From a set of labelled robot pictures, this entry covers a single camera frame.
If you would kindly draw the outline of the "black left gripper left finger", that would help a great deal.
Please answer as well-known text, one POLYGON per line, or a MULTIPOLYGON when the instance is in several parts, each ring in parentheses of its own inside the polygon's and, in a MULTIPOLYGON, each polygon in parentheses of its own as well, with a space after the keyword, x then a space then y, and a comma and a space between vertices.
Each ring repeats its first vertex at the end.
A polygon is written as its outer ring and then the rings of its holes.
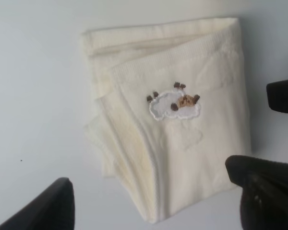
POLYGON ((39 196, 0 225, 0 230, 73 230, 74 190, 67 177, 54 181, 39 196))

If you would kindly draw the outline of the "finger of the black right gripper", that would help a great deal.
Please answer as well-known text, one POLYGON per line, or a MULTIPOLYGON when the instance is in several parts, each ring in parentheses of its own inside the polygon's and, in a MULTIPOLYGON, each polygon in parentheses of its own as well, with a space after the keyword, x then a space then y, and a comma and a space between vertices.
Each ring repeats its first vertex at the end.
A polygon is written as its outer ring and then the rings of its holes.
POLYGON ((288 80, 272 82, 266 86, 269 107, 288 114, 288 80))

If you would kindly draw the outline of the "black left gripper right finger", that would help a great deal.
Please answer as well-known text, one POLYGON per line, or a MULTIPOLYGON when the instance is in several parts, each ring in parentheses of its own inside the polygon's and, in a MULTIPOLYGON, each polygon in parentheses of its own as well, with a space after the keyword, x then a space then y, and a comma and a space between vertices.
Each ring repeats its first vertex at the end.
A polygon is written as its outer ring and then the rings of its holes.
POLYGON ((230 181, 242 188, 242 228, 288 230, 288 163, 233 155, 225 166, 230 181))

